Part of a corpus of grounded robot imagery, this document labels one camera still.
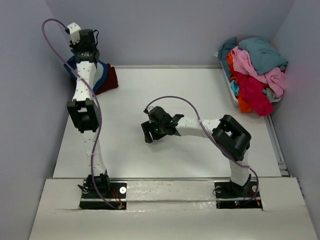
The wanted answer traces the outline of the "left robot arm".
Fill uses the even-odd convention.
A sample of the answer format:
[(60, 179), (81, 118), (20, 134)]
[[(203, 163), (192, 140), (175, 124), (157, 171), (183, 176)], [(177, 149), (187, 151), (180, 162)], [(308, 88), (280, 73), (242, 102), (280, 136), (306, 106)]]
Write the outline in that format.
[(101, 85), (108, 68), (99, 60), (98, 30), (81, 29), (72, 23), (66, 31), (70, 35), (69, 46), (75, 61), (72, 70), (76, 77), (75, 93), (67, 103), (67, 110), (83, 139), (88, 166), (88, 176), (81, 190), (84, 194), (104, 198), (110, 194), (111, 185), (99, 142), (102, 113), (94, 88)]

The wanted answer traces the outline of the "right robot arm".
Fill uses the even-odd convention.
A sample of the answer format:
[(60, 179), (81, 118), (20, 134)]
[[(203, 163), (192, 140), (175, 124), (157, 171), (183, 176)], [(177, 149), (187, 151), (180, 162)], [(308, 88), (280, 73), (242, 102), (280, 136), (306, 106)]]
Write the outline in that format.
[(160, 106), (144, 110), (148, 120), (141, 124), (144, 140), (150, 144), (165, 136), (193, 136), (207, 138), (229, 160), (230, 190), (235, 196), (242, 196), (249, 189), (251, 181), (248, 165), (248, 150), (252, 139), (250, 133), (231, 115), (220, 119), (195, 119), (176, 114), (171, 116)]

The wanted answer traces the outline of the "navy blue t shirt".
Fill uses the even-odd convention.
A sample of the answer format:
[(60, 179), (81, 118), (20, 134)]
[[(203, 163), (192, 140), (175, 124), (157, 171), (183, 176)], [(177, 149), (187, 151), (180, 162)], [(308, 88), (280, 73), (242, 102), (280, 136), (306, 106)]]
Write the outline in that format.
[[(67, 63), (73, 70), (76, 69), (76, 57), (74, 55), (67, 60)], [(76, 86), (77, 77), (74, 75), (73, 71), (67, 67), (67, 65), (64, 64), (63, 66), (70, 75), (70, 81), (74, 86)], [(93, 82), (93, 91), (96, 95), (116, 89), (119, 86), (115, 68), (109, 63), (104, 63), (100, 60), (97, 64), (97, 70)]]

